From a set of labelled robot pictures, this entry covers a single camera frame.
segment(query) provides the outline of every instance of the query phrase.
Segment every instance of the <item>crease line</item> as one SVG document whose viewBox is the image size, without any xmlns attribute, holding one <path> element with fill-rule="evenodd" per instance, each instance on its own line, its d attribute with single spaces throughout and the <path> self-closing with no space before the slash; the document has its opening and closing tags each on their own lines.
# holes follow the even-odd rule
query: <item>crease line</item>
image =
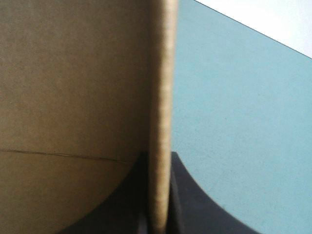
<svg viewBox="0 0 312 234">
<path fill-rule="evenodd" d="M 84 156 L 84 155 L 71 155 L 71 154 L 58 154 L 58 153 L 46 153 L 46 152 L 35 152 L 35 151 L 25 151 L 25 150 L 12 150 L 12 149 L 1 149 L 0 152 L 10 152 L 10 153 L 19 153 L 19 154 L 34 154 L 34 155 L 52 155 L 52 156 L 59 156 L 59 157 L 72 157 L 72 158 L 82 158 L 82 159 L 93 159 L 93 160 L 105 160 L 105 161 L 114 161 L 119 163 L 131 163 L 133 161 L 127 160 L 119 160 L 107 157 L 96 157 L 96 156 Z"/>
</svg>

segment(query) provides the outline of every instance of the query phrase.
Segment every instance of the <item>corrugated cardboard edge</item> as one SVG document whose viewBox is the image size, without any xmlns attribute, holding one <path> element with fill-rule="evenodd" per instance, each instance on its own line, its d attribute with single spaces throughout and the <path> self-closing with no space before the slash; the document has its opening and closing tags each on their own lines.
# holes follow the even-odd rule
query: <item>corrugated cardboard edge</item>
<svg viewBox="0 0 312 234">
<path fill-rule="evenodd" d="M 177 0 L 152 0 L 153 93 L 150 130 L 149 212 L 153 233 L 165 232 L 171 165 L 171 109 Z"/>
</svg>

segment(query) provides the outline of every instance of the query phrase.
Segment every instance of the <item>cardboard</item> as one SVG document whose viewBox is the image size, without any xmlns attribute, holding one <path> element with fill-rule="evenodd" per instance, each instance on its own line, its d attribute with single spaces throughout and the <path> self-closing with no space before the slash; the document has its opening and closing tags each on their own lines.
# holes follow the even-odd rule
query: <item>cardboard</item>
<svg viewBox="0 0 312 234">
<path fill-rule="evenodd" d="M 0 233 L 53 234 L 84 217 L 131 164 L 99 159 L 0 154 Z"/>
<path fill-rule="evenodd" d="M 132 161 L 147 149 L 147 7 L 1 1 L 0 148 Z"/>
<path fill-rule="evenodd" d="M 140 0 L 0 2 L 0 233 L 73 223 L 147 150 L 148 18 Z"/>
</svg>

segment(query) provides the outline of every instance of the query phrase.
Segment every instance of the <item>light blue wall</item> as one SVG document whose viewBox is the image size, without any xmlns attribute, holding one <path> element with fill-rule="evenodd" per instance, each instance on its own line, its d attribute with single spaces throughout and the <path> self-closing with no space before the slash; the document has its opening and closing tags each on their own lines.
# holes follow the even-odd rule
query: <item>light blue wall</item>
<svg viewBox="0 0 312 234">
<path fill-rule="evenodd" d="M 180 0 L 173 150 L 245 224 L 312 233 L 312 59 Z"/>
</svg>

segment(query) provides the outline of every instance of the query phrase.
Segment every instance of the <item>brown cardboard surface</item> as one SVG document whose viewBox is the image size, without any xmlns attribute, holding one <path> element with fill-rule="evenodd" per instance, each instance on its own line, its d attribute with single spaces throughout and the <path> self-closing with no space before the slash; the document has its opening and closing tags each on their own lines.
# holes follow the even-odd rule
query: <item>brown cardboard surface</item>
<svg viewBox="0 0 312 234">
<path fill-rule="evenodd" d="M 0 233 L 53 234 L 83 217 L 131 164 L 0 152 Z"/>
<path fill-rule="evenodd" d="M 0 148 L 123 160 L 146 149 L 147 4 L 1 1 Z"/>
</svg>

